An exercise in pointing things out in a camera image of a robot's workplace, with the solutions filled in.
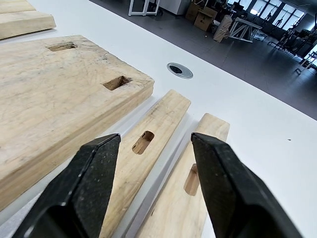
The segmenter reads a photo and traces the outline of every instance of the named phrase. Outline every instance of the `wooden plank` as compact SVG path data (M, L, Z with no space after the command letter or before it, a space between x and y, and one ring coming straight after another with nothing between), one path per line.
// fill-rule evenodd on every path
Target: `wooden plank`
M34 11L35 8L26 0L1 0L0 13Z
M0 209L153 91L150 77L82 36L0 52Z
M0 14L0 39L56 27L52 15L39 11Z
M220 25L218 26L217 31L213 36L213 39L220 43L226 35L229 36L229 27L231 26L231 24L231 17L229 15L225 15Z
M123 138L100 237L111 237L189 105L171 90Z
M205 114L196 132L225 141L229 127L225 121ZM195 164L193 145L189 142L146 216L137 237L201 237L207 208Z

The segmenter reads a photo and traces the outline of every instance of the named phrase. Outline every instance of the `weathered wood board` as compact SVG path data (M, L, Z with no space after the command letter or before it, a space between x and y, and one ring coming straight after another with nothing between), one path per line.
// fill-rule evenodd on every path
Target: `weathered wood board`
M189 105L188 99L169 91L122 139L100 237L111 237Z
M18 11L35 11L35 8L26 0L1 0L0 14Z
M225 141L229 127L225 121L205 114L196 132ZM189 142L146 216L137 237L201 237L207 208L195 164L193 145Z
M55 27L52 15L36 11L26 0L0 1L0 39Z
M2 210L150 97L154 81L82 36L0 52Z

